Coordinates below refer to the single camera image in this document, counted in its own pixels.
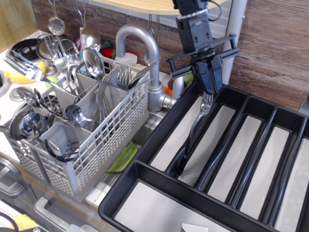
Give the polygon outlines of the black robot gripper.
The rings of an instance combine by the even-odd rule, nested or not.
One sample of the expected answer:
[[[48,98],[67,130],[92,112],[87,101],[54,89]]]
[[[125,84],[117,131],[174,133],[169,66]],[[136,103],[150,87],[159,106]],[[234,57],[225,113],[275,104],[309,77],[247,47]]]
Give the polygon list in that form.
[[[174,0],[174,8],[183,51],[168,57],[171,77],[194,73],[201,91],[217,94],[222,88],[222,63],[237,56],[235,34],[214,39],[208,18],[208,0]]]

